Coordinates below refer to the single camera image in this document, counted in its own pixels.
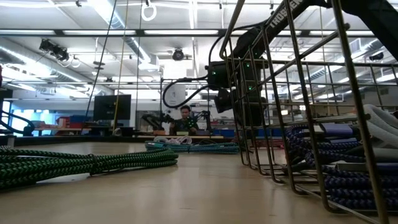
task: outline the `wire basket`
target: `wire basket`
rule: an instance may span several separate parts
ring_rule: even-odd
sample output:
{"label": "wire basket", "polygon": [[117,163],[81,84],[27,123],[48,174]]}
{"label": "wire basket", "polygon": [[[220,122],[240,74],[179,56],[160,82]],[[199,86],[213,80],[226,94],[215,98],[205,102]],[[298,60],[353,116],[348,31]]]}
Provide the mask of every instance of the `wire basket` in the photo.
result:
{"label": "wire basket", "polygon": [[[234,14],[226,32],[226,37],[221,46],[220,57],[226,62],[229,90],[230,92],[236,90],[238,93],[236,96],[231,94],[231,103],[233,105],[236,130],[238,130],[237,138],[239,140],[243,140],[239,141],[239,146],[241,148],[241,162],[245,166],[248,166],[253,170],[257,170],[261,175],[270,176],[275,183],[289,184],[292,191],[296,194],[313,195],[320,198],[323,206],[330,212],[352,213],[369,223],[389,223],[389,211],[387,211],[387,206],[394,202],[390,202],[383,197],[386,192],[385,189],[382,189],[382,184],[385,185],[386,180],[381,179],[377,169],[376,158],[370,140],[371,135],[367,125],[369,115],[364,111],[363,95],[360,91],[362,88],[372,88],[375,90],[374,96],[379,102],[377,107],[384,110],[388,108],[395,109],[396,105],[383,104],[382,95],[387,86],[398,86],[396,75],[396,67],[398,67],[398,65],[353,63],[346,33],[346,30],[349,29],[349,24],[344,23],[339,0],[332,0],[337,30],[323,38],[305,52],[300,53],[294,27],[294,18],[289,2],[289,0],[284,0],[279,7],[288,6],[286,7],[286,12],[289,31],[292,37],[292,48],[294,50],[293,60],[286,62],[272,60],[267,29],[270,28],[270,23],[277,13],[274,13],[268,19],[268,22],[262,26],[261,33],[249,46],[244,57],[234,56],[231,34],[235,23],[238,20],[244,1],[237,2]],[[344,61],[302,61],[305,57],[335,38],[340,39]],[[263,43],[265,45],[267,60],[255,59],[253,46],[256,46],[258,43]],[[246,65],[253,68],[253,73],[256,72],[256,67],[261,67],[262,77],[258,78],[254,75],[253,80],[246,80],[243,69]],[[297,66],[297,78],[295,80],[289,80],[287,69],[294,65]],[[312,82],[313,78],[309,73],[309,67],[311,66],[324,67],[324,82]],[[346,68],[347,77],[345,82],[342,80],[334,80],[335,76],[332,74],[333,69],[336,66]],[[359,71],[362,70],[367,70],[370,74],[369,82],[358,83],[357,75],[360,73]],[[391,80],[394,80],[394,83],[380,84],[381,80],[376,78],[376,74],[381,70],[390,70],[392,72],[391,75],[393,75]],[[277,77],[283,77],[285,80],[280,81]],[[280,94],[278,93],[278,89],[280,89],[281,85],[286,87],[287,99],[284,100],[280,99]],[[301,94],[295,94],[293,88],[294,90],[301,88]],[[319,88],[324,88],[330,93],[326,92],[326,96],[316,96],[319,92]],[[266,102],[261,100],[261,89],[265,90],[265,95],[267,97]],[[273,99],[268,97],[269,93],[274,94]],[[341,101],[344,100],[339,100],[348,94],[353,97],[354,103],[342,103]],[[260,125],[255,121],[256,117],[258,117],[258,111],[253,113],[251,110],[252,107],[250,107],[251,105],[255,105],[260,108],[260,110],[258,110],[261,113]],[[353,114],[343,115],[347,112],[348,108],[354,108],[354,111],[352,111]],[[285,110],[290,110],[291,114],[285,114]],[[293,110],[300,111],[300,113],[302,113],[302,119],[297,119],[293,114]],[[327,110],[327,116],[319,116],[317,110]],[[277,115],[276,121],[271,120],[272,113]],[[239,122],[238,117],[247,117],[247,119],[243,119]],[[354,175],[353,178],[362,178],[364,175],[367,177],[366,180],[368,180],[368,182],[365,184],[371,185],[372,190],[363,192],[367,193],[367,199],[364,200],[364,203],[372,202],[375,209],[356,209],[355,206],[350,204],[358,201],[358,203],[362,203],[361,200],[355,199],[354,202],[351,200],[347,202],[333,199],[332,195],[335,193],[336,189],[328,187],[328,185],[330,185],[330,177],[327,175],[328,171],[333,172],[333,170],[330,170],[331,167],[325,166],[327,163],[327,161],[325,162],[325,154],[329,153],[327,156],[334,156],[333,153],[338,154],[339,149],[326,151],[326,146],[322,142],[318,142],[320,126],[326,126],[327,123],[352,124],[357,127],[361,140],[360,142],[354,141],[354,144],[358,144],[363,147],[365,155],[364,158],[366,158],[363,162],[366,163],[368,170],[366,174],[363,174],[362,176],[360,175],[359,177]],[[305,129],[306,131],[298,131],[300,128]],[[256,132],[258,132],[259,129],[263,130],[261,139],[265,140],[267,149],[265,152],[267,154],[266,156],[268,161],[264,164],[260,162],[261,156],[259,154],[262,151],[259,150],[259,137],[256,137]],[[279,138],[273,136],[273,129],[280,130],[281,136]],[[303,141],[297,142],[299,140],[294,139],[297,134],[306,137],[303,138],[306,139],[306,141],[304,143]],[[278,163],[275,159],[275,140],[283,142],[282,149],[284,150],[285,164]],[[306,149],[303,150],[307,150],[310,155],[310,157],[303,159],[310,160],[313,167],[311,169],[300,169],[297,171],[295,170],[295,165],[297,164],[294,164],[293,162],[294,153],[292,151],[294,151],[294,148],[292,146],[304,147],[303,144],[306,147]],[[350,190],[342,190],[339,194],[350,194],[350,192]],[[379,218],[369,217],[369,214],[377,214]]]}

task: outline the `ceiling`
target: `ceiling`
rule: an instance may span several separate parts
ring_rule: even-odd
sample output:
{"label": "ceiling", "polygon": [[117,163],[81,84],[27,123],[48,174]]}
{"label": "ceiling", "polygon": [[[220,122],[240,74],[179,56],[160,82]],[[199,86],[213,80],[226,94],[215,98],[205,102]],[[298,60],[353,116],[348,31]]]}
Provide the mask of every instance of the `ceiling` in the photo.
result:
{"label": "ceiling", "polygon": [[[99,11],[92,5],[92,2],[101,2],[107,0],[81,0],[82,7],[75,5],[75,0],[12,0],[12,1],[0,1],[0,14],[2,19],[0,20],[0,27],[2,29],[50,29],[50,30],[88,30],[88,29],[107,29],[108,23],[101,17]],[[274,1],[274,9],[277,8],[280,0]],[[391,3],[397,4],[398,1],[390,1]],[[150,21],[145,21],[141,16],[141,4],[145,1],[128,1],[129,6],[127,7],[127,1],[117,1],[116,12],[119,18],[124,21],[128,29],[134,30],[149,30],[149,29],[214,29],[221,30],[227,29],[229,26],[230,19],[233,15],[236,0],[152,0],[151,4],[156,6],[156,15]],[[256,1],[246,0],[243,10],[240,13],[239,19],[236,23],[237,26],[243,26],[248,24],[257,23],[267,19],[272,9],[270,9],[271,1]],[[149,17],[152,14],[152,9],[146,9],[145,15]],[[345,22],[351,25],[350,30],[368,30],[364,23],[357,17],[344,14]],[[295,28],[297,30],[335,30],[336,24],[334,21],[333,11],[331,9],[320,9],[319,7],[310,7],[304,13],[299,15],[295,19]],[[60,45],[68,49],[70,54],[70,60],[62,62],[63,68],[57,63],[54,57],[49,54],[44,54],[39,50],[42,39],[50,39],[54,44]],[[122,82],[140,82],[133,85],[126,85],[122,83],[120,85],[121,92],[128,93],[134,89],[147,89],[153,90],[153,96],[145,95],[140,97],[158,97],[157,89],[160,88],[160,75],[163,74],[164,78],[182,78],[182,77],[202,77],[206,75],[205,65],[208,64],[208,54],[211,45],[216,40],[216,37],[135,37],[135,41],[148,55],[155,55],[159,59],[159,66],[161,69],[148,70],[140,69],[138,66],[140,61],[136,57],[134,51],[126,44],[123,44],[123,39],[120,37],[99,37],[98,40],[95,37],[39,37],[39,36],[3,36],[0,37],[0,45],[5,46],[4,43],[12,45],[17,49],[21,55],[26,57],[32,57],[36,63],[42,63],[45,66],[51,68],[53,71],[62,68],[62,73],[54,73],[52,78],[41,78],[39,72],[31,71],[32,75],[30,78],[33,81],[45,80],[44,84],[26,83],[23,85],[31,86],[32,88],[41,93],[55,94],[43,90],[44,88],[64,88],[68,91],[80,92],[81,94],[65,94],[66,97],[78,98],[79,96],[85,97],[87,90],[92,87],[90,82],[95,80],[96,65],[94,61],[99,61],[101,53],[104,50],[105,54],[103,57],[103,70],[99,72],[96,94],[111,94],[118,89],[117,83],[114,85],[104,84],[103,82],[107,78],[112,78],[113,81],[118,81],[118,76],[122,76]],[[298,44],[300,51],[303,52],[314,44],[319,42],[322,38],[320,37],[299,37]],[[374,37],[350,37],[349,41],[352,45],[357,47],[364,47],[366,44],[374,41]],[[237,37],[232,38],[232,43],[235,45]],[[211,55],[212,60],[221,60],[218,56],[220,51],[221,43],[215,47],[213,54]],[[185,55],[188,55],[187,60],[182,62],[174,62],[171,59],[171,54],[176,48],[181,48]],[[385,48],[380,48],[384,52],[383,63],[395,62],[395,59],[388,53]],[[271,43],[272,59],[273,60],[285,60],[289,61],[294,58],[294,51],[292,47],[292,41],[290,37],[276,37]],[[368,55],[361,55],[356,58],[357,62],[364,62]],[[324,48],[316,50],[314,53],[309,55],[305,61],[308,62],[335,62],[341,59],[341,47],[338,39],[332,40],[328,44],[324,45]],[[313,74],[319,71],[322,67],[310,65],[308,68],[304,66],[304,71],[308,71]],[[346,77],[345,72],[341,68],[333,69],[333,74],[340,80]],[[298,82],[297,79],[297,67],[293,66],[288,71],[289,81]],[[86,82],[85,84],[76,82],[75,79]],[[280,74],[280,82],[286,81],[286,74]],[[24,76],[17,76],[7,78],[10,84],[14,82],[14,85],[8,85],[6,88],[21,90],[21,84],[19,81],[27,81]],[[313,82],[329,82],[328,77],[318,77]],[[54,84],[55,82],[70,82],[69,84],[59,85]],[[190,85],[188,88],[194,90],[199,88],[201,85]],[[284,84],[280,85],[279,92],[285,88]]]}

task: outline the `security camera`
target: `security camera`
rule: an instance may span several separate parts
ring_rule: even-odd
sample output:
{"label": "security camera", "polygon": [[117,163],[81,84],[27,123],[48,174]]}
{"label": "security camera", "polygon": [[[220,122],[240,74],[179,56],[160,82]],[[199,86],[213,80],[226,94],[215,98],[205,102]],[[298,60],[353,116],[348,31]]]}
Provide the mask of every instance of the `security camera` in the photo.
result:
{"label": "security camera", "polygon": [[173,53],[173,60],[181,61],[183,59],[184,59],[184,53],[182,52],[182,49],[175,49]]}

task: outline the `blue braided cable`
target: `blue braided cable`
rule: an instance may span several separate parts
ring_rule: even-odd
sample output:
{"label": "blue braided cable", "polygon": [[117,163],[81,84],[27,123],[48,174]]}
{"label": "blue braided cable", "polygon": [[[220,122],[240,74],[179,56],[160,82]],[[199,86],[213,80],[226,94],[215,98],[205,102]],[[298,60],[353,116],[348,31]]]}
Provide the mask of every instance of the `blue braided cable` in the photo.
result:
{"label": "blue braided cable", "polygon": [[[294,157],[303,158],[309,167],[314,168],[315,160],[311,141],[304,139],[305,133],[302,131],[307,128],[308,126],[306,125],[287,128],[287,147],[290,149],[289,154],[294,155],[292,160],[295,159]],[[366,162],[365,157],[346,154],[346,152],[359,145],[359,142],[330,143],[320,140],[317,142],[320,162],[322,164],[336,161],[364,163]],[[322,172],[327,174],[325,176],[325,187],[328,190],[331,201],[352,209],[376,208],[371,180],[367,173],[338,170],[326,165],[322,165],[321,169]],[[398,210],[398,176],[381,176],[381,185],[387,209]]]}
{"label": "blue braided cable", "polygon": [[[351,198],[351,199],[373,199],[373,190],[368,189],[329,189],[329,194],[336,198]],[[398,198],[398,189],[383,189],[382,194],[386,198]]]}
{"label": "blue braided cable", "polygon": [[169,142],[146,141],[145,147],[148,151],[156,149],[171,149],[174,152],[195,152],[209,154],[237,154],[239,146],[233,142],[190,145],[190,144],[174,144]]}

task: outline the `rope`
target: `rope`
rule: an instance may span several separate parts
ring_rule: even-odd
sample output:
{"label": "rope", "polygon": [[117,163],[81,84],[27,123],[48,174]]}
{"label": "rope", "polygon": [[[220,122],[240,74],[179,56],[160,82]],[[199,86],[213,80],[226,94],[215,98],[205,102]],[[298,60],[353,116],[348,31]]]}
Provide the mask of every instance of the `rope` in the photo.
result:
{"label": "rope", "polygon": [[157,168],[177,163],[170,149],[108,156],[0,148],[0,190],[34,184],[41,180],[73,174],[102,174],[113,170]]}
{"label": "rope", "polygon": [[122,44],[122,58],[120,60],[120,70],[119,70],[119,81],[118,81],[118,93],[116,97],[116,108],[114,111],[114,123],[113,123],[113,132],[115,132],[116,126],[118,125],[118,107],[119,107],[119,89],[120,89],[120,81],[122,77],[122,68],[123,68],[123,57],[124,57],[124,44],[126,43],[125,37],[126,37],[126,29],[127,29],[127,19],[129,15],[129,7],[126,7],[126,18],[124,21],[126,21],[126,25],[124,26],[124,32],[123,32],[123,44]]}
{"label": "rope", "polygon": [[146,141],[145,148],[148,151],[155,151],[159,149],[171,149],[173,152],[197,152],[209,154],[237,154],[239,146],[232,142],[205,144],[205,145],[191,145],[191,144],[175,144],[169,142],[155,142]]}

